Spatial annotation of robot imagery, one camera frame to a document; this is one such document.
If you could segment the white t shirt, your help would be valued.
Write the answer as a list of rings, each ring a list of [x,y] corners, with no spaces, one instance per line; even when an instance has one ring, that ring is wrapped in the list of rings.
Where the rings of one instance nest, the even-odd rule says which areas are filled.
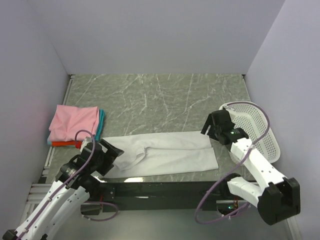
[[[218,169],[207,135],[198,131],[161,132],[106,137],[124,153],[117,157],[105,178],[133,178]]]

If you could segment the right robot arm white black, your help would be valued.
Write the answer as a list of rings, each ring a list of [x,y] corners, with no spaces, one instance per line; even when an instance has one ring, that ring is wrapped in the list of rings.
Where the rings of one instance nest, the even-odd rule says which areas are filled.
[[[268,225],[298,215],[301,212],[300,184],[295,178],[287,178],[259,152],[257,141],[232,122],[230,112],[222,108],[213,111],[201,130],[211,139],[226,146],[228,151],[239,158],[257,184],[252,184],[241,176],[235,176],[219,187],[222,198],[230,200],[238,196],[258,210],[260,217]]]

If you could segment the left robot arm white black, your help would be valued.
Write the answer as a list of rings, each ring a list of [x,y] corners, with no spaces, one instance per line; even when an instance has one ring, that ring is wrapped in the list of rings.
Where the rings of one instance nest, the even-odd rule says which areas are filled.
[[[62,165],[50,189],[34,212],[4,240],[47,240],[66,215],[83,203],[102,205],[103,187],[92,174],[105,175],[124,153],[105,140],[87,143],[81,152]]]

